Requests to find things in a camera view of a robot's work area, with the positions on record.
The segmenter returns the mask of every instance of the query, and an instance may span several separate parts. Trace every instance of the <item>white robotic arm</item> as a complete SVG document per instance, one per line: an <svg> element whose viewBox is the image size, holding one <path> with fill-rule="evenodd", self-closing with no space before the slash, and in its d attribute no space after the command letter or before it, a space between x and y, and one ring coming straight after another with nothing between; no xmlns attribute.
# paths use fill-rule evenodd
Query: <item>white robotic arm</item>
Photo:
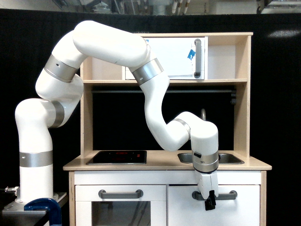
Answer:
<svg viewBox="0 0 301 226"><path fill-rule="evenodd" d="M53 196L52 141L47 128L64 125L78 104L83 82L75 73L88 56L129 67L144 92L145 118L156 141L163 149L175 151L191 139L193 166L203 198L207 199L212 190L218 196L216 126L189 112L166 124L161 106L169 78L148 43L138 35L84 21L58 42L42 70L36 91L43 99L25 100L16 108L21 201ZM40 193L32 194L35 186L40 187Z"/></svg>

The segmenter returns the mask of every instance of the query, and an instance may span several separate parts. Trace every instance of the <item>blue clamp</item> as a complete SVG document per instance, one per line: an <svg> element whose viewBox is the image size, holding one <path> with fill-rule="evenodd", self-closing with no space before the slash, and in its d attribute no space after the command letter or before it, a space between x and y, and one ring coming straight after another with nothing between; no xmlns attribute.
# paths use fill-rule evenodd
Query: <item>blue clamp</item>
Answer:
<svg viewBox="0 0 301 226"><path fill-rule="evenodd" d="M47 210L50 226L62 226L62 211L54 199L41 198L33 200L24 206L24 210Z"/></svg>

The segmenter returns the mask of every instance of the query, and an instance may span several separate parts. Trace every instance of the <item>oven door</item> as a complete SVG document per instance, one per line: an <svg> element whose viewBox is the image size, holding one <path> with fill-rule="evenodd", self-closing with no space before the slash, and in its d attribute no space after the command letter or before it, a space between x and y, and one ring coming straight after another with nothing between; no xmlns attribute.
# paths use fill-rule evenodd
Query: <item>oven door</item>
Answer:
<svg viewBox="0 0 301 226"><path fill-rule="evenodd" d="M166 226L166 186L76 186L77 226Z"/></svg>

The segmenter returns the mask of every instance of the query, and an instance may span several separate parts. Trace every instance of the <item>sink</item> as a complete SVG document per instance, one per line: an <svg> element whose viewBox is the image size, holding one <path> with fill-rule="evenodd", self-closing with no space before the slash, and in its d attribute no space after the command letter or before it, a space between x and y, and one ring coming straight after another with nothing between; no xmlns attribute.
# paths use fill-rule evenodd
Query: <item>sink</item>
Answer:
<svg viewBox="0 0 301 226"><path fill-rule="evenodd" d="M243 164L244 161L240 160L229 153L219 153L219 164ZM192 164L192 153L180 153L178 157L182 163Z"/></svg>

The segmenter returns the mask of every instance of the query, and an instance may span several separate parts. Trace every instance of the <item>stovetop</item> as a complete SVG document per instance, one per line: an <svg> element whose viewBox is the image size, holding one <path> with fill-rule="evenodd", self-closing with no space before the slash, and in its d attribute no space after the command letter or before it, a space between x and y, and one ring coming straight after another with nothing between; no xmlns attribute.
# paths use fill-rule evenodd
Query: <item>stovetop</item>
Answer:
<svg viewBox="0 0 301 226"><path fill-rule="evenodd" d="M146 164L146 151L100 151L87 165Z"/></svg>

